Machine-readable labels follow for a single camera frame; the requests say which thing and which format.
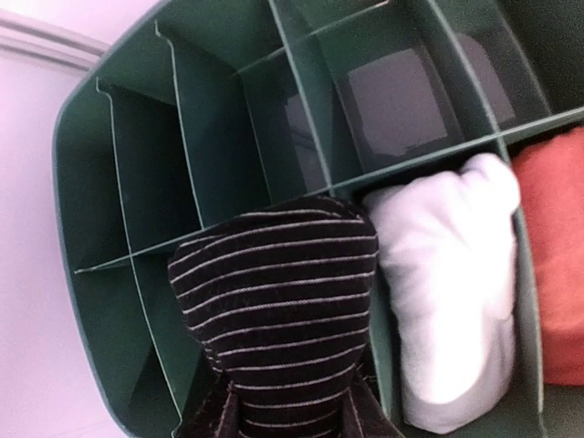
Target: black striped cloth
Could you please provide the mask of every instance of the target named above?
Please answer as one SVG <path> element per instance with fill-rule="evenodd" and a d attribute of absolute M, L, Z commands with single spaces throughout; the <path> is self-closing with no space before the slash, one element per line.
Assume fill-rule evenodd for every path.
<path fill-rule="evenodd" d="M 243 214 L 179 247 L 171 284 L 191 334 L 231 381 L 239 436 L 340 435 L 377 253 L 367 216 L 325 196 Z"/>

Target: red cloth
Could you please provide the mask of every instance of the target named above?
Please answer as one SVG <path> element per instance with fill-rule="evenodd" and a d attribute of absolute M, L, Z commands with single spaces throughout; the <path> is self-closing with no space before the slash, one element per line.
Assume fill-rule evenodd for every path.
<path fill-rule="evenodd" d="M 536 270 L 544 381 L 584 385 L 584 128 L 513 162 Z"/>

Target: sock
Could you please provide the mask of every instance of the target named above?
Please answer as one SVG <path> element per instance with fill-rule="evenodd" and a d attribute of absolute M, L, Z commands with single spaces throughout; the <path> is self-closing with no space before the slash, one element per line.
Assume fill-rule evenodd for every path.
<path fill-rule="evenodd" d="M 480 154 L 461 174 L 420 178 L 364 203 L 398 319 L 405 420 L 451 432 L 492 409 L 510 382 L 515 177 Z"/>
<path fill-rule="evenodd" d="M 243 214 L 179 247 L 172 287 L 191 334 L 233 383 L 240 436 L 342 432 L 377 250 L 367 216 L 324 196 Z"/>
<path fill-rule="evenodd" d="M 513 162 L 537 281 L 544 381 L 584 385 L 584 128 Z"/>

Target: white cloth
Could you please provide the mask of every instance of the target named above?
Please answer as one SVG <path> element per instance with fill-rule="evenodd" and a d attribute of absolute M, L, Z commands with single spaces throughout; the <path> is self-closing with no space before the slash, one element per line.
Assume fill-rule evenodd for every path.
<path fill-rule="evenodd" d="M 407 423 L 448 433 L 491 410 L 513 372 L 515 175 L 495 155 L 364 201 L 401 336 Z"/>

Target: drawer organizer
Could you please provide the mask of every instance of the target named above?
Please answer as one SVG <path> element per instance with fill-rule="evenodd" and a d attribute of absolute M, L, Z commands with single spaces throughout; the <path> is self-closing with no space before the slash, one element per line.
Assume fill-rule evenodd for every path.
<path fill-rule="evenodd" d="M 509 162 L 584 120 L 583 26 L 579 0 L 174 0 L 152 10 L 77 88 L 55 135 L 71 296 L 120 426 L 171 436 L 214 380 L 167 281 L 180 242 L 309 193 L 358 201 L 478 152 Z M 520 212 L 515 225 L 514 383 L 449 436 L 582 436 L 584 388 L 542 383 Z M 381 279 L 370 332 L 383 410 L 406 436 L 426 436 L 402 423 Z"/>

